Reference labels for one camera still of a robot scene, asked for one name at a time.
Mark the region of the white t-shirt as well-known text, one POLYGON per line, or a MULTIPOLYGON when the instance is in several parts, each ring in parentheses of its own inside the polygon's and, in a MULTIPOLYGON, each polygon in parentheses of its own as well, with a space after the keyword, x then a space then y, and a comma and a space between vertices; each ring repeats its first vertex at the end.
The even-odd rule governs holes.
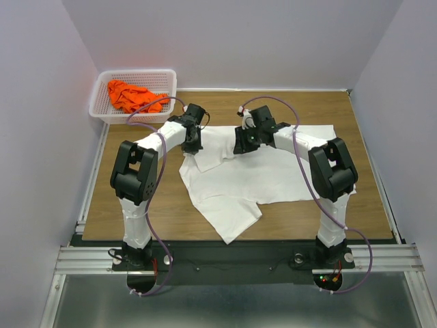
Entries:
POLYGON ((270 146, 234 154, 235 140, 234 126, 205 128, 203 150, 179 170, 193 206, 227 244, 258 221, 259 205, 311 199, 294 154, 270 146))

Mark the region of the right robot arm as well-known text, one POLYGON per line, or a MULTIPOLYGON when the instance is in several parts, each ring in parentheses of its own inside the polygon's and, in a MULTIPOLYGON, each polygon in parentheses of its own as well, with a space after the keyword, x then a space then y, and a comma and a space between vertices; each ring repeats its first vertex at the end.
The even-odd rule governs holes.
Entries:
POLYGON ((242 125, 235 128, 234 154, 246 154, 266 145, 296 156, 302 176, 321 211, 314 258, 329 267, 346 250, 346 211, 358 172, 344 140, 311 136, 285 122, 277 123, 267 106, 240 107, 242 125))

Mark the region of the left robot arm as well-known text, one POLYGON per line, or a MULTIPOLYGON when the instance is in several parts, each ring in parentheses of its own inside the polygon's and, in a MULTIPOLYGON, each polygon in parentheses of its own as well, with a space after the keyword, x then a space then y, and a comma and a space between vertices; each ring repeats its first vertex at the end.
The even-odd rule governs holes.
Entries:
POLYGON ((152 263, 152 229, 147 222, 148 204, 158 188, 168 151, 179 146, 186 154, 202 150, 201 121, 210 114, 194 104, 180 116, 171 116, 159 129, 136 141, 123 141, 117 152, 110 185, 122 207, 122 249, 109 254, 116 264, 135 270, 152 263))

